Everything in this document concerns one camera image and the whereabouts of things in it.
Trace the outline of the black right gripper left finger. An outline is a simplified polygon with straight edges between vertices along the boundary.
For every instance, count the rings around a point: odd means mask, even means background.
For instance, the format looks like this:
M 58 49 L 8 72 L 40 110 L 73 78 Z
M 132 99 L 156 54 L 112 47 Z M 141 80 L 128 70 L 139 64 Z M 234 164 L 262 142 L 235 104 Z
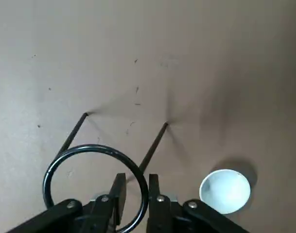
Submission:
M 126 176 L 119 173 L 109 193 L 83 205 L 75 199 L 64 200 L 10 233 L 114 233 L 120 225 L 126 200 Z

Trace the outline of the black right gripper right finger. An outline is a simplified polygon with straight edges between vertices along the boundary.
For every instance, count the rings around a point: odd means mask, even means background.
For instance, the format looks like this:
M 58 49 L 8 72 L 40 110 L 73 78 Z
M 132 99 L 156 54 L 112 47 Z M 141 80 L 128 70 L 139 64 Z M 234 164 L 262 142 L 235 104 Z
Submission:
M 182 205 L 159 189 L 158 175 L 149 175 L 148 233 L 246 233 L 247 230 L 199 199 Z

